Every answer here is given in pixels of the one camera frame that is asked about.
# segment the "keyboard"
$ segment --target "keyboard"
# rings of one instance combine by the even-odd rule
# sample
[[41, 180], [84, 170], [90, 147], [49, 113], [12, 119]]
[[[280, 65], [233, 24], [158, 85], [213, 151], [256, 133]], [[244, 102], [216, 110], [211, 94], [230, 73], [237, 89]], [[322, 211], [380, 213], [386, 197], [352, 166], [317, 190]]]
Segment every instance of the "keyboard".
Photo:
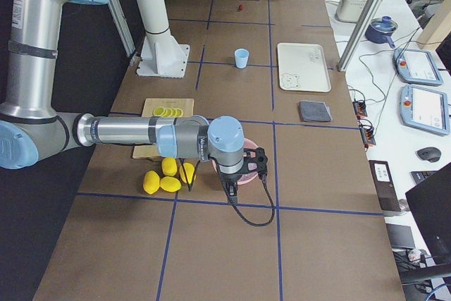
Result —
[[421, 181], [425, 181], [425, 179], [432, 176], [436, 171], [416, 171], [416, 172], [410, 172], [412, 177], [415, 180], [416, 184], [419, 184]]

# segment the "pink bowl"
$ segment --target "pink bowl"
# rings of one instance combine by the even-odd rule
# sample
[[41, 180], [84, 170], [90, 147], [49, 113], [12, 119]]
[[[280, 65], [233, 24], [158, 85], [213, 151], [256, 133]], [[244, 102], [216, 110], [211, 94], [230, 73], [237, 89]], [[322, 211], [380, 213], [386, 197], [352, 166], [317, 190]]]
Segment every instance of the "pink bowl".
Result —
[[[245, 138], [244, 148], [256, 149], [257, 147], [258, 146], [255, 142]], [[211, 163], [213, 164], [214, 170], [216, 170], [215, 163], [213, 161]], [[249, 164], [249, 169], [255, 169], [255, 168], [257, 168], [256, 164]], [[254, 180], [257, 177], [257, 175], [258, 175], [257, 172], [252, 172], [249, 174], [242, 175], [238, 181], [238, 185], [244, 185], [246, 183], [250, 183], [252, 180]]]

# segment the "pot handle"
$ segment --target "pot handle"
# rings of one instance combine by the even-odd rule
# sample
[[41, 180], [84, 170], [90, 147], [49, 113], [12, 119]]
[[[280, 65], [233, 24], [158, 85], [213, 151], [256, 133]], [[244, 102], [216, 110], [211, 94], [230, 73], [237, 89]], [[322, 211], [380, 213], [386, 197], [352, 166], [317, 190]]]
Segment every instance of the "pot handle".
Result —
[[387, 40], [387, 43], [390, 45], [390, 47], [392, 49], [394, 49], [396, 47], [395, 43], [393, 42], [392, 37], [390, 35], [384, 35], [383, 37], [385, 40]]

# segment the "blue pot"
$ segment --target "blue pot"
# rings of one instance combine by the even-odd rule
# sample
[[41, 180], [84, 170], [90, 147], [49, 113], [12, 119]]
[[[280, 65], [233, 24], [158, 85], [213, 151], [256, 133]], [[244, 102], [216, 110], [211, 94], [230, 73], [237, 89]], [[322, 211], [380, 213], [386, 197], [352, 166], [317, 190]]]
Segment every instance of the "blue pot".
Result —
[[373, 19], [365, 32], [365, 37], [376, 44], [388, 43], [392, 49], [395, 43], [392, 40], [392, 34], [397, 29], [397, 23], [391, 17]]

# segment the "toaster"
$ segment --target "toaster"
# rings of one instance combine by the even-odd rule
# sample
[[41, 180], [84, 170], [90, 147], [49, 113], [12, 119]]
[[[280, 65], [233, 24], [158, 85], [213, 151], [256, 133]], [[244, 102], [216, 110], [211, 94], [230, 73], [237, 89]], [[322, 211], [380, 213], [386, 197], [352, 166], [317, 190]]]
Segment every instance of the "toaster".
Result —
[[345, 23], [356, 23], [367, 0], [340, 0], [335, 16]]

